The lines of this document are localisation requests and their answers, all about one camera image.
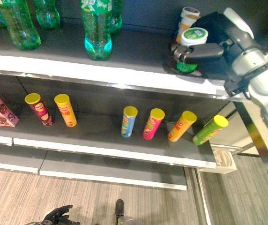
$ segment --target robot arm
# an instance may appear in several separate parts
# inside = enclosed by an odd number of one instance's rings
[[[268,127],[268,54],[260,50],[251,29],[230,8],[224,14],[215,12],[204,16],[194,26],[208,31],[207,43],[173,44],[173,58],[186,64],[201,64],[223,56],[228,65],[224,87],[229,96],[243,92],[261,108],[261,116]]]
[[[69,220],[69,215],[64,215],[69,212],[73,205],[66,205],[60,208],[55,208],[47,214],[42,222],[31,222],[26,225],[80,225],[80,222]]]

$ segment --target pringles can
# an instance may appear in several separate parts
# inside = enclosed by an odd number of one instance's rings
[[[203,127],[193,138],[192,141],[196,145],[202,145],[214,135],[218,134],[223,128],[229,124],[228,120],[220,115],[214,116],[213,119]]]
[[[167,138],[176,142],[196,122],[196,115],[191,111],[184,111],[174,127],[168,133]]]
[[[161,121],[163,120],[165,113],[161,109],[152,109],[149,115],[147,124],[145,125],[142,136],[144,139],[150,140],[154,137]]]
[[[137,113],[138,110],[134,106],[126,106],[124,108],[124,116],[121,125],[121,135],[123,137],[131,136]]]
[[[45,127],[49,127],[53,124],[52,117],[50,116],[46,106],[44,105],[41,97],[37,93],[28,94],[25,97],[25,102],[28,103],[38,119]]]
[[[74,115],[74,111],[70,103],[69,96],[66,94],[59,94],[55,97],[54,100],[65,121],[65,124],[70,128],[76,126],[77,120]]]

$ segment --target green chip can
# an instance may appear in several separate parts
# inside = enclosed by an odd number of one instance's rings
[[[218,134],[223,128],[229,124],[228,120],[220,115],[216,115],[213,119],[203,127],[193,138],[192,141],[196,145],[202,145],[214,135]]]

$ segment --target yellow lid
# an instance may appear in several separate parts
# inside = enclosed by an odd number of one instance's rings
[[[69,96],[66,94],[59,94],[55,97],[55,102],[57,104],[63,104],[69,102]]]
[[[164,111],[162,109],[155,108],[155,109],[151,110],[150,115],[151,115],[151,117],[153,117],[156,120],[162,120],[164,118],[164,116],[165,116],[165,113],[164,113]]]
[[[39,102],[40,99],[41,99],[41,97],[39,94],[31,93],[25,97],[25,102],[28,104],[35,104],[35,103]]]
[[[191,122],[191,123],[196,122],[196,119],[197,119],[196,115],[191,111],[184,111],[182,113],[182,118]]]
[[[138,113],[138,110],[134,106],[126,106],[124,108],[124,114],[127,117],[134,117],[137,115],[137,113]]]
[[[229,122],[228,122],[228,120],[225,118],[225,117],[223,117],[223,116],[220,116],[220,115],[217,115],[217,116],[214,116],[213,117],[213,121],[218,125],[218,126],[220,126],[220,127],[227,127],[228,126],[228,124],[229,124]]]

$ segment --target gray carpet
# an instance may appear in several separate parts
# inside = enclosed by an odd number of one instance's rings
[[[238,170],[201,173],[213,225],[268,225],[268,175],[260,158],[235,156]],[[125,214],[146,225],[201,224],[199,193],[187,172],[187,191],[0,170],[0,225],[41,220],[53,208],[73,204],[70,218],[82,225],[113,225],[117,199]]]
[[[268,174],[258,157],[234,156],[237,170],[201,173],[213,225],[268,225]]]

